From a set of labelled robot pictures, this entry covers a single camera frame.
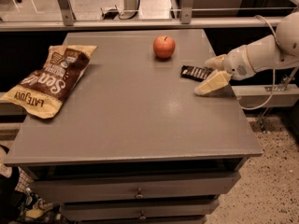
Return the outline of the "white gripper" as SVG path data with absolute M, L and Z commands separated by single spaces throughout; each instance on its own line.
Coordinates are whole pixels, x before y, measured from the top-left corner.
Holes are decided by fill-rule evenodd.
M 214 70 L 204 81 L 194 88 L 194 92 L 199 96 L 209 94 L 227 86 L 231 77 L 233 80 L 243 80 L 253 77 L 256 74 L 249 62 L 246 45 L 232 49 L 227 54 L 206 60 L 205 66 L 217 70 Z

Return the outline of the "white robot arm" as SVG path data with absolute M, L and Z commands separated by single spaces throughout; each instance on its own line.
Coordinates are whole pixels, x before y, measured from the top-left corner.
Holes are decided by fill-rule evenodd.
M 243 80 L 264 70 L 288 69 L 299 65 L 299 12 L 283 18 L 272 35 L 232 49 L 205 61 L 212 73 L 195 87 L 204 96 L 227 86 L 229 81 Z

